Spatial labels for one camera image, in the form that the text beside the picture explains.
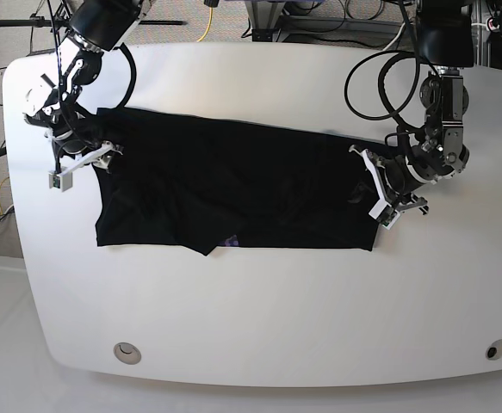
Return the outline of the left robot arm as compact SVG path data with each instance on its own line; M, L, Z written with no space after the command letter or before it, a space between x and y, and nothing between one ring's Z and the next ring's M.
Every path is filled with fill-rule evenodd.
M392 119L397 130L389 158L369 155L381 181L381 197L391 207L416 206L414 191L462 173L470 152L464 144L463 117L469 95L461 71L474 65L472 21L468 1L419 1L413 18L402 15L412 50L389 52L377 78L383 115L353 114L370 121ZM422 126L414 126L401 115L387 96L386 77L399 62L414 62L412 92L418 92L425 108Z

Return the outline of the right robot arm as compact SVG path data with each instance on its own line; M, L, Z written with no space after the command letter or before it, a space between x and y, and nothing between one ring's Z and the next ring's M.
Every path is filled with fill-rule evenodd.
M93 133L93 115L77 103L82 88L93 83L102 56L119 48L127 59L130 79L117 104L124 108L135 89L137 70L124 39L152 8L152 1L84 1L66 22L65 37L54 37L53 66L28 89L25 121L44 127L53 141L54 172L61 172L64 155L96 151L103 139Z

